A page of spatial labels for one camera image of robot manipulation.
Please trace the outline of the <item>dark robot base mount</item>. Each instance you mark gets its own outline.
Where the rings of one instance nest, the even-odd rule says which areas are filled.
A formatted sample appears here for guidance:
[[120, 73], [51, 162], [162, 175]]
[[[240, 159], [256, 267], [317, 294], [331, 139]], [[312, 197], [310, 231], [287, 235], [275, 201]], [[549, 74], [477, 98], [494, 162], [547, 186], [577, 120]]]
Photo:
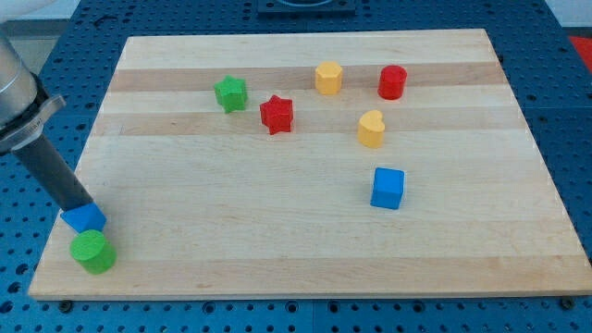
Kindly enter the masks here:
[[258, 0], [256, 11], [261, 17], [279, 15], [353, 15], [356, 0]]

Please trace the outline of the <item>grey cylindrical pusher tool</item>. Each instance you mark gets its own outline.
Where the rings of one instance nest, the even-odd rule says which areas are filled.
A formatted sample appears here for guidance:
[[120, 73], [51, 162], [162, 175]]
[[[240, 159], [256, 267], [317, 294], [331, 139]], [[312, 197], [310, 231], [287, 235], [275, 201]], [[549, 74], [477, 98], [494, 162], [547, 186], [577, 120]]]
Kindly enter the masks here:
[[29, 170], [63, 211], [93, 202], [92, 196], [44, 134], [13, 150], [12, 154]]

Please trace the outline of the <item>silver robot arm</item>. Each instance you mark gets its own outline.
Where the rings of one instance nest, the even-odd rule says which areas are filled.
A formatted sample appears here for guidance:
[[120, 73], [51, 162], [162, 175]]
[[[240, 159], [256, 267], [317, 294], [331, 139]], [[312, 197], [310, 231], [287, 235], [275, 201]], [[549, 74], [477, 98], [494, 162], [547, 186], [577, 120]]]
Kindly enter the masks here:
[[6, 37], [1, 38], [1, 154], [13, 154], [64, 211], [93, 201], [54, 145], [43, 135], [66, 105], [49, 95]]

